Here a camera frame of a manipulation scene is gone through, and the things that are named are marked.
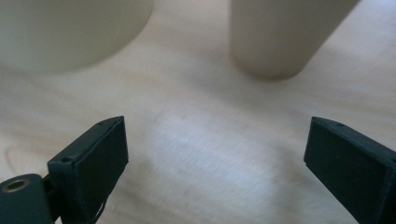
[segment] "table surface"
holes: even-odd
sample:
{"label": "table surface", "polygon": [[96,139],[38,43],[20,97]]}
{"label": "table surface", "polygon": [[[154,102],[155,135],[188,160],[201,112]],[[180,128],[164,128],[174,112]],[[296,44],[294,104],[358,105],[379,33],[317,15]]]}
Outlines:
{"label": "table surface", "polygon": [[0,68],[0,181],[125,116],[130,163],[98,223],[356,223],[305,167],[312,116],[396,148],[396,3],[361,1],[304,71],[257,80],[229,50],[228,0],[156,1],[123,50],[78,69]]}

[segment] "cylindrical container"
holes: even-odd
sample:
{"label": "cylindrical container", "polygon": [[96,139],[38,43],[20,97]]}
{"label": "cylindrical container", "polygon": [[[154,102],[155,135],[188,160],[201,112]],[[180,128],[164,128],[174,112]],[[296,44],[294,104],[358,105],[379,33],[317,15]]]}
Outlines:
{"label": "cylindrical container", "polygon": [[60,71],[104,59],[146,24],[152,0],[1,0],[0,63]]}
{"label": "cylindrical container", "polygon": [[292,77],[359,0],[232,0],[231,48],[256,77]]}

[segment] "metal screw hole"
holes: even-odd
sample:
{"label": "metal screw hole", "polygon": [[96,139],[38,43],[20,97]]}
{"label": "metal screw hole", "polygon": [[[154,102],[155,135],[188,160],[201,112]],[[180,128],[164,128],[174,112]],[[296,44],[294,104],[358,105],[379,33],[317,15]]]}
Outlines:
{"label": "metal screw hole", "polygon": [[24,189],[26,186],[28,186],[30,183],[29,179],[19,179],[19,180],[14,180],[10,183],[8,183],[7,185],[5,185],[2,188],[2,191],[5,193],[11,193],[11,192],[15,192],[18,191],[20,189]]}

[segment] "light wooden surface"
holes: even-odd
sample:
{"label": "light wooden surface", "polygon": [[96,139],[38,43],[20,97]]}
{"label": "light wooden surface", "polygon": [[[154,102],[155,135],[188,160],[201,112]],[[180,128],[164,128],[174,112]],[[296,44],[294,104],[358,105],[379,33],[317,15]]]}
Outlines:
{"label": "light wooden surface", "polygon": [[45,175],[95,122],[123,115],[130,163],[98,223],[356,223],[304,148],[312,116],[396,148],[396,4],[363,0],[300,75],[276,82],[234,64],[228,6],[156,1],[131,44],[74,72],[1,67],[0,181]]}

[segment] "white cylinder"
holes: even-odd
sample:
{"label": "white cylinder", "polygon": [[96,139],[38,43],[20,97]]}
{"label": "white cylinder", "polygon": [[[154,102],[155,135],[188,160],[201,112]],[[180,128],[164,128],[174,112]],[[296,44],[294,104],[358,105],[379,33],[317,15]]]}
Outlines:
{"label": "white cylinder", "polygon": [[0,63],[59,71],[104,59],[146,24],[152,0],[1,0]]}
{"label": "white cylinder", "polygon": [[256,77],[297,75],[359,0],[232,0],[231,48]]}

